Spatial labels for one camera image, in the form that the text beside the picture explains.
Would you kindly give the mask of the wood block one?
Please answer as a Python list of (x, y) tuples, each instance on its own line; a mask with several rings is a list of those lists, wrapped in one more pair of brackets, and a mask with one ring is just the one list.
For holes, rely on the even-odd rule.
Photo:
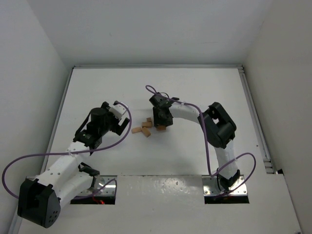
[(141, 127), (135, 127), (131, 130), (132, 134), (135, 134), (135, 133), (139, 133), (142, 131), (142, 128)]

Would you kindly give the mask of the wood block three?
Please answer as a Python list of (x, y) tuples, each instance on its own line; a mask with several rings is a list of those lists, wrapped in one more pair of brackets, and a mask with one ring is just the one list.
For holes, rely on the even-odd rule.
[(149, 137), (151, 135), (151, 132), (146, 127), (141, 128), (141, 131), (146, 137)]

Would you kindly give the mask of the wood block four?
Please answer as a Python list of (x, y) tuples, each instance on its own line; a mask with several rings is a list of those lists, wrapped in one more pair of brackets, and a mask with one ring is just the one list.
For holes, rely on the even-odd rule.
[(158, 130), (158, 131), (165, 131), (166, 130), (166, 126), (157, 126), (156, 127), (156, 129)]

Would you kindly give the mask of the wood block two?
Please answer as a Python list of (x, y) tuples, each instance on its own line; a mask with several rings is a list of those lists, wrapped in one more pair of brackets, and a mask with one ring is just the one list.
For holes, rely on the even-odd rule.
[(153, 124), (151, 122), (143, 122), (141, 127), (142, 128), (152, 128)]

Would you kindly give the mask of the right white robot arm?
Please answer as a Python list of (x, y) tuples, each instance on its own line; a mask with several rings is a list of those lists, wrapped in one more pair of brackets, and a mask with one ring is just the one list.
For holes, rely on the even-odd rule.
[(150, 99), (153, 106), (154, 125), (168, 127), (173, 125), (174, 118), (198, 123), (202, 128), (205, 146), (212, 145), (216, 152), (218, 169), (212, 174), (210, 160), (207, 167), (211, 176), (216, 176), (219, 185), (228, 191), (240, 178), (240, 170), (235, 162), (234, 144), (236, 124), (223, 106), (214, 102), (204, 112), (191, 103), (183, 103), (178, 98), (163, 97), (160, 93)]

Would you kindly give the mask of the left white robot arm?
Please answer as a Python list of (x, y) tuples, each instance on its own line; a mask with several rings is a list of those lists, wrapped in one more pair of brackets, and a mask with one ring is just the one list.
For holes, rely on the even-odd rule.
[(130, 117), (124, 117), (127, 112), (128, 107), (118, 101), (91, 109), (66, 152), (42, 174), (21, 184), (17, 215), (44, 228), (51, 227), (65, 205), (94, 186), (99, 171), (84, 161), (98, 151), (105, 134), (122, 135), (131, 123)]

